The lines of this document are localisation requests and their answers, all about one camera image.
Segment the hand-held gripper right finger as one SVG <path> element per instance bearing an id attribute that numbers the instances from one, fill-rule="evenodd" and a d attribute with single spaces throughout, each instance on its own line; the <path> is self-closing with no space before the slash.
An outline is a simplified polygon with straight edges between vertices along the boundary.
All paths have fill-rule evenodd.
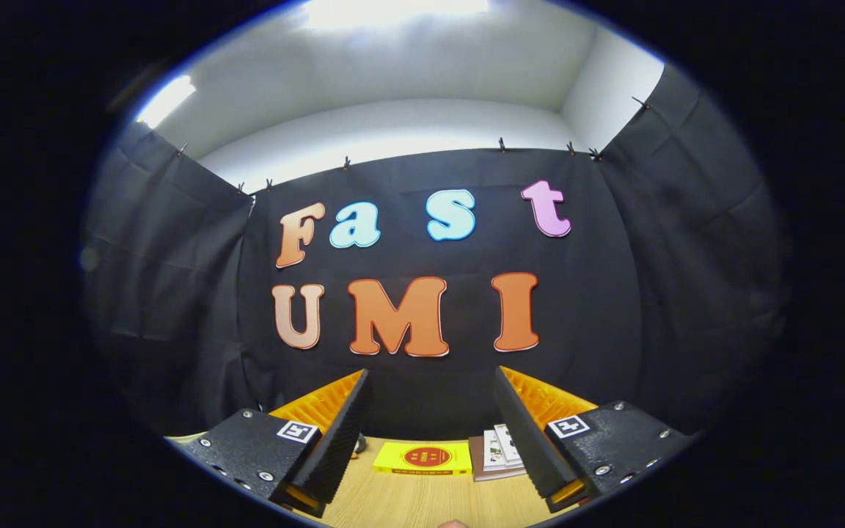
<path id="1" fill-rule="evenodd" d="M 495 401 L 550 513 L 620 494 L 695 442 L 625 400 L 596 405 L 503 365 Z"/>

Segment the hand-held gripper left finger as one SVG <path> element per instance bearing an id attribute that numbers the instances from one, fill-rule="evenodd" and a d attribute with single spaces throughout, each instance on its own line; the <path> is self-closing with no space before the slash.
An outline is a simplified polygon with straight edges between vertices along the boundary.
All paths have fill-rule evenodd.
<path id="1" fill-rule="evenodd" d="M 242 408 L 205 432 L 168 442 L 256 502 L 320 518 L 341 485 L 372 400 L 370 373 L 361 369 L 276 410 Z"/>

